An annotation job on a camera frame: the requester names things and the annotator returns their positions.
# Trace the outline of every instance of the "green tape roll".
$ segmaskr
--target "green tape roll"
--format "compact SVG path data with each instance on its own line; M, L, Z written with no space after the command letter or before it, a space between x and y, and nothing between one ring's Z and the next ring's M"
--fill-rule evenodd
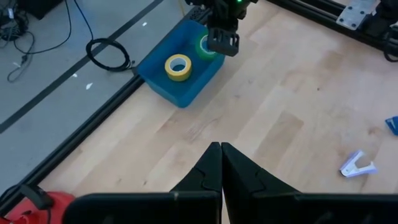
M217 53L207 49L207 37L207 32L200 35L196 41L195 49L201 59L213 60L217 56Z

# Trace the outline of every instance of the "black cable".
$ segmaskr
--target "black cable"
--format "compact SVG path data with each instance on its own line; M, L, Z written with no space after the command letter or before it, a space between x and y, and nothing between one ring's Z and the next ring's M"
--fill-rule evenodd
M27 52L30 52L33 49L33 46L35 44L35 36L33 35L33 33L29 32L29 31L27 31L26 33L30 34L32 36L32 43L27 51ZM29 67L30 63L32 62L32 57L33 57L33 55L28 55L28 54L25 54L24 56L22 56L21 64L19 65L19 67L17 67L16 69L11 71L7 75L7 81L9 83L14 83L22 76L22 74L26 71L26 69ZM19 71L19 73L15 77L12 77L12 75L15 74L17 71Z
M25 25L25 28L27 29L27 27L29 25L29 20L27 18L27 11L23 11L23 10L19 9L18 7L16 7L16 5L14 6L14 11L15 11L14 14L22 19L22 21Z
M86 45L87 57L98 67L105 69L107 71L110 71L110 72L123 72L123 71L131 69L132 65L134 64L135 61L130 60L130 56L129 56L127 50L119 42L117 42L115 40L111 40L108 38L94 39L93 31L91 30L91 26L88 23L86 16L84 15L83 11L80 9L80 6L77 3L77 1L76 0L73 0L73 1L75 2L76 7L80 11L81 16L85 20L87 27L91 34L91 40ZM116 47L117 49L119 49L124 55L125 60L124 60L123 64L120 66L117 66L117 67L109 67L109 66L106 66L106 65L102 64L101 62L97 61L97 59L94 58L94 55L92 52L93 45L95 45L95 44L106 44L106 45L110 45L110 46L113 46L113 47Z
M29 52L29 51L28 51L28 52L25 52L25 51L21 50L21 49L17 46L16 40L15 40L15 41L14 41L14 47L15 47L19 52L21 52L21 53L23 53L23 54L26 54L26 55L40 54L40 53L48 52L48 51L50 51L50 50L54 50L54 49L60 47L61 45L63 45L64 43L66 43L66 42L69 40L70 36L72 35L72 21L71 21L71 19L70 19L70 11L69 11L68 0L64 0L64 1L65 1L65 5L66 5L66 7L67 7L67 12L68 12L68 21L69 21L69 34L68 34L68 37L67 37L63 42L61 42L61 44L58 44L58 45L56 45L56 46L54 46L54 47L51 47L51 48L49 48L49 49L40 50L40 51L36 51L36 52Z

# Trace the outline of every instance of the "gray floor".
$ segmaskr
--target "gray floor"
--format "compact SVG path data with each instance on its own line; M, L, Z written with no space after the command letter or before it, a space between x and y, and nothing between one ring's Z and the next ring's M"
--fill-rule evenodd
M13 45L0 49L0 123L85 56L90 34L73 1L68 2L73 26L70 40L54 51L35 55L19 81L8 83L6 75L15 68L14 62L20 62L21 54ZM111 35L151 2L79 1L96 38ZM178 0L164 0L117 41L125 46L131 59L139 63L181 18ZM35 50L57 45L68 33L65 4L41 21L32 18L29 30L37 39ZM29 37L24 37L20 43L21 47L29 44ZM124 61L121 53L112 47L104 49L96 58L107 65ZM109 73L89 62L0 134L0 192L25 177L132 76L130 71Z

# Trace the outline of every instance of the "red object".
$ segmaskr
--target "red object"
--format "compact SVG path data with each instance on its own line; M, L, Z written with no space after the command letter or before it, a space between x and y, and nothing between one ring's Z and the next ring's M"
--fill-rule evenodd
M54 200L54 205L50 210L50 224L61 224L63 213L75 197L64 192L47 192L47 194ZM47 224L49 213L47 210L38 210L29 199L24 198L7 214L6 218L13 224ZM0 218L0 224L9 224L7 220Z

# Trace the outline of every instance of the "metal bracket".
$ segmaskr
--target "metal bracket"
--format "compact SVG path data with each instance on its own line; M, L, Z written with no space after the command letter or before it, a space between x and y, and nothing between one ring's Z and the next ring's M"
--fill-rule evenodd
M376 0L352 0L337 18L336 23L350 30L356 30L372 13Z

